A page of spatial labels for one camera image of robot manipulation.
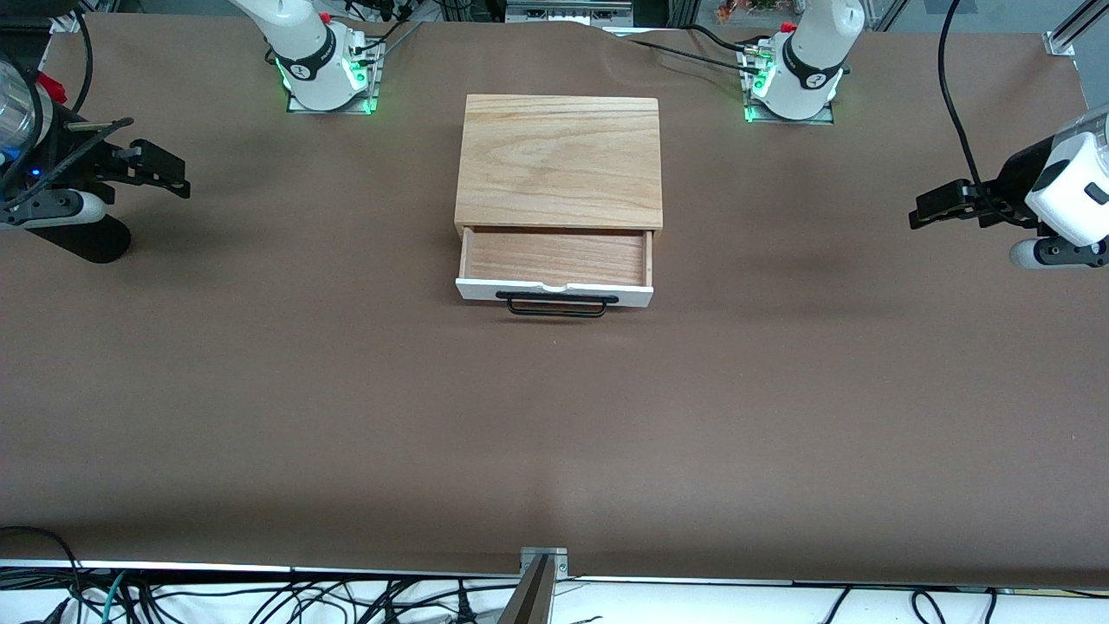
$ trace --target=wooden drawer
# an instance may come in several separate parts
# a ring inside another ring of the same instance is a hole
[[[642,229],[466,226],[455,284],[472,299],[643,307],[654,293],[651,245]]]

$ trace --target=drawer handle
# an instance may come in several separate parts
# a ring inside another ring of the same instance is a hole
[[[604,316],[610,304],[620,300],[615,295],[592,295],[592,294],[558,294],[551,291],[506,291],[497,293],[497,298],[503,298],[508,303],[508,310],[512,315],[520,317],[573,317],[577,319],[599,319]],[[557,307],[531,307],[520,306],[521,300],[537,300],[543,303],[587,303],[593,304],[582,309],[567,309]]]

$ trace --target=white drawer front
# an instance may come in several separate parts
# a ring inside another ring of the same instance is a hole
[[[542,282],[517,282],[510,279],[475,279],[468,277],[456,277],[455,285],[462,298],[476,300],[503,300],[497,298],[497,293],[509,291],[533,291],[553,294],[580,294],[592,296],[615,296],[617,303],[625,307],[647,307],[654,294],[652,286],[617,286],[607,284],[567,284],[564,286],[548,286]]]

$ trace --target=brown table surface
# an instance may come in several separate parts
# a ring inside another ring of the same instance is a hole
[[[116,142],[183,156],[193,197],[120,185],[110,265],[3,237],[2,523],[87,559],[511,572],[560,545],[571,574],[1109,585],[1106,274],[1010,266],[1014,227],[908,229],[966,175],[935,35],[863,35],[836,124],[797,127],[577,24],[424,25],[368,117],[286,114],[245,19],[90,25],[85,114],[133,115]],[[988,175],[1083,109],[1038,35],[949,54]],[[51,52],[71,95],[81,59]],[[649,308],[459,298],[467,93],[660,100]],[[59,556],[3,551],[31,552]]]

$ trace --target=mounting plate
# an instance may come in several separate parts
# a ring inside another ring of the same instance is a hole
[[[566,549],[541,549],[536,546],[525,546],[520,549],[520,574],[523,574],[531,562],[539,555],[554,556],[554,580],[564,581],[570,577],[570,560]]]

